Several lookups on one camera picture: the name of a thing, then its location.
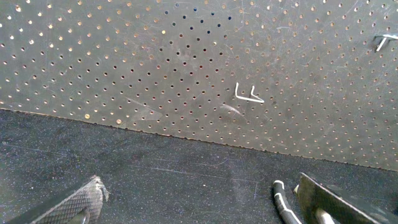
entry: perforated metal panel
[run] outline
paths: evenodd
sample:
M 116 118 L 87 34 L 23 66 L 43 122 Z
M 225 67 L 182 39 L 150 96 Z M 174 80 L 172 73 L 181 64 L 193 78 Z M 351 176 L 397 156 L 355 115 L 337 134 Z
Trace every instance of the perforated metal panel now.
M 0 8 L 1 108 L 398 170 L 396 1 Z

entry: black table surface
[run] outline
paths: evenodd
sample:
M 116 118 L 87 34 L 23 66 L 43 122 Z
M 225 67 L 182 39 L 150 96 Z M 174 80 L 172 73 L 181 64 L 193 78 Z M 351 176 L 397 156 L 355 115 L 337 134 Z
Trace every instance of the black table surface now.
M 300 172 L 398 215 L 398 173 L 0 110 L 0 221 L 92 175 L 110 192 L 100 223 L 282 223 L 272 183 Z

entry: white wire hook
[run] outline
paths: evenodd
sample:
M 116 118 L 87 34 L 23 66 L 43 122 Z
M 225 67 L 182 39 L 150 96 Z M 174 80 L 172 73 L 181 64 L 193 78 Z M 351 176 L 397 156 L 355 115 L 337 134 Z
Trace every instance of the white wire hook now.
M 386 42 L 387 38 L 393 39 L 393 40 L 398 40 L 398 35 L 390 35 L 390 34 L 384 34 L 383 39 L 381 40 L 379 46 L 377 47 L 376 51 L 378 52 L 381 47 L 384 45 L 384 43 Z
M 257 102 L 257 103 L 263 103 L 263 102 L 264 102 L 264 100 L 262 100 L 261 98 L 259 98 L 258 96 L 255 96 L 255 95 L 253 94 L 254 85 L 251 86 L 250 95 L 253 96 L 253 97 L 255 97 L 255 98 L 257 98 L 258 100 L 255 100 L 255 99 L 252 99 L 252 98 L 246 98 L 246 97 L 243 97 L 243 96 L 238 96 L 238 86 L 239 86 L 239 83 L 237 82 L 237 83 L 236 83 L 236 87 L 235 87 L 235 96 L 236 96 L 237 98 L 239 98 L 239 99 L 241 99 L 241 100 L 248 100 L 248 101 Z

